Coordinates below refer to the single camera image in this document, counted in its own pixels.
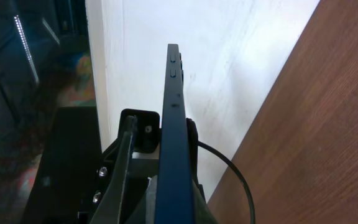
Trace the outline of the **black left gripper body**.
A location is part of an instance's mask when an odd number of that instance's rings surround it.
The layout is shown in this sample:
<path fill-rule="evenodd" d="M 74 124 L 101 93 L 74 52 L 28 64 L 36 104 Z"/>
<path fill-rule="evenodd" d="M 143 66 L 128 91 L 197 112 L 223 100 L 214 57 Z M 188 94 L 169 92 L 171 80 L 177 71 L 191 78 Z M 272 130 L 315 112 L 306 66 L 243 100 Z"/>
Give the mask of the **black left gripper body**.
<path fill-rule="evenodd" d="M 127 116 L 137 118 L 134 150 L 129 164 L 127 185 L 119 223 L 155 223 L 155 200 L 161 142 L 160 116 L 156 112 L 125 109 L 121 112 L 119 131 Z M 96 172 L 95 187 L 86 199 L 87 205 L 78 212 L 78 223 L 88 223 L 95 208 L 94 195 L 104 190 L 116 160 L 112 153 L 117 139 L 106 149 Z"/>

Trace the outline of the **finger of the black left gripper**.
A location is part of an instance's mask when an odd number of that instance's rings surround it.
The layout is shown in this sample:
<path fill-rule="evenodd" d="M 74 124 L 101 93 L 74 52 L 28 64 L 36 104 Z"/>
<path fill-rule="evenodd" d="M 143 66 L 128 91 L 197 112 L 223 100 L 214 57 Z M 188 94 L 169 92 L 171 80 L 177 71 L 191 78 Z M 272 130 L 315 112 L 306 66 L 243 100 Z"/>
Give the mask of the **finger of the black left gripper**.
<path fill-rule="evenodd" d="M 137 118 L 127 116 L 112 150 L 116 160 L 113 169 L 108 172 L 109 182 L 104 190 L 99 190 L 94 195 L 96 203 L 89 224 L 119 223 L 121 221 L 123 198 L 136 132 Z"/>
<path fill-rule="evenodd" d="M 193 194 L 195 201 L 195 217 L 197 224 L 217 224 L 216 219 L 206 203 L 203 186 L 198 182 L 198 132 L 195 122 L 187 118 L 188 144 L 190 153 L 190 166 L 193 178 Z"/>

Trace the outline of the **blue Galaxy smartphone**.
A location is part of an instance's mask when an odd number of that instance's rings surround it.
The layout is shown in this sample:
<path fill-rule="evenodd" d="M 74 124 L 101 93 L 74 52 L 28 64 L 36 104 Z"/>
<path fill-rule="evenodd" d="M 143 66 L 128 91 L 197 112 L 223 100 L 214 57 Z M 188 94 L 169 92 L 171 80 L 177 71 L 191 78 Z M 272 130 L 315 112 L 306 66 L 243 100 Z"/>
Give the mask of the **blue Galaxy smartphone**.
<path fill-rule="evenodd" d="M 195 222 L 181 55 L 177 44 L 168 44 L 155 223 Z"/>

